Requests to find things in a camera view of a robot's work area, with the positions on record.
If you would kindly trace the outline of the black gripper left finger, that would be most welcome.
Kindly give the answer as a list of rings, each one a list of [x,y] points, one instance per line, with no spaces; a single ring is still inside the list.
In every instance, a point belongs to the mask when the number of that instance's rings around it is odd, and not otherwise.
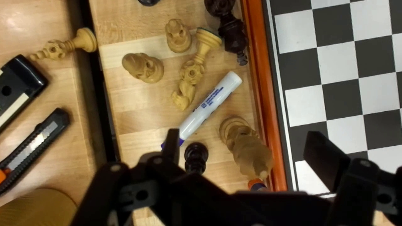
[[[162,160],[170,164],[179,164],[180,160],[180,130],[171,129],[162,144]]]

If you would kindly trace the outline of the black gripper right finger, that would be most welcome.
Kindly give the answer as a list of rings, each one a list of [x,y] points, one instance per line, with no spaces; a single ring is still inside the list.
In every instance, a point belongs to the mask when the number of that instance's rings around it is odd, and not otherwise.
[[[331,193],[336,193],[351,159],[321,132],[309,132],[304,160]]]

